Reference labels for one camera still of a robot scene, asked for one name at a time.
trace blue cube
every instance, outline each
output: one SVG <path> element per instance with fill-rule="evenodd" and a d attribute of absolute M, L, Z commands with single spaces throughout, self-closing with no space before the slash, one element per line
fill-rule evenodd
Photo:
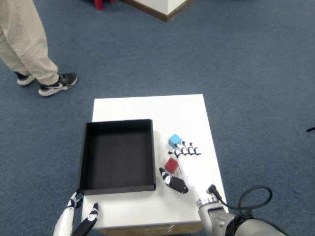
<path fill-rule="evenodd" d="M 172 148 L 176 148 L 175 144 L 180 144 L 181 142 L 182 142 L 182 139 L 177 134 L 173 134 L 172 137 L 170 137 L 168 140 L 168 144 Z"/>

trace red object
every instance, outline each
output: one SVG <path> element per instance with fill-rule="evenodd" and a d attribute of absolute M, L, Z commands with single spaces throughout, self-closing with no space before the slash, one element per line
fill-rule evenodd
<path fill-rule="evenodd" d="M 177 167 L 178 163 L 173 158 L 170 158 L 165 164 L 165 169 L 172 174 L 176 171 Z"/>
<path fill-rule="evenodd" d="M 101 10 L 103 8 L 103 0 L 94 0 L 95 7 L 97 10 Z"/>

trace shoe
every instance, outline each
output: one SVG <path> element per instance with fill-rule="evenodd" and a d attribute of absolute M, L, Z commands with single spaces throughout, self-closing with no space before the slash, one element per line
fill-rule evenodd
<path fill-rule="evenodd" d="M 53 95 L 62 90 L 67 90 L 75 85 L 78 80 L 76 73 L 68 73 L 59 75 L 59 79 L 53 85 L 43 85 L 40 84 L 40 89 L 38 90 L 39 95 L 47 97 Z"/>
<path fill-rule="evenodd" d="M 22 75 L 19 72 L 15 72 L 15 74 L 18 76 L 17 82 L 20 86 L 29 85 L 35 79 L 33 75 Z"/>

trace small cube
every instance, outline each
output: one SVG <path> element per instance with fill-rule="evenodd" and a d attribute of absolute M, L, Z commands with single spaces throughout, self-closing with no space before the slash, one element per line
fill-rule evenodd
<path fill-rule="evenodd" d="M 172 174 L 176 171 L 177 167 L 178 163 L 172 157 L 165 164 L 165 169 Z"/>
<path fill-rule="evenodd" d="M 168 144 L 170 144 L 172 148 L 176 148 L 175 144 L 180 144 L 181 142 L 182 139 L 177 134 L 173 134 L 168 140 Z"/>

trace leg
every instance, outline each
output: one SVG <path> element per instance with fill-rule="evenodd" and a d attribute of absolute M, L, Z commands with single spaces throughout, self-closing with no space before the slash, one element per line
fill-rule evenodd
<path fill-rule="evenodd" d="M 57 82 L 58 68 L 48 58 L 46 34 L 32 0 L 1 0 L 0 26 L 8 45 L 41 84 Z"/>
<path fill-rule="evenodd" d="M 0 27 L 0 58 L 3 62 L 13 71 L 19 72 L 22 75 L 29 75 L 30 72 L 27 70 L 25 65 L 21 62 L 19 57 L 10 47 L 6 41 L 6 37 Z"/>

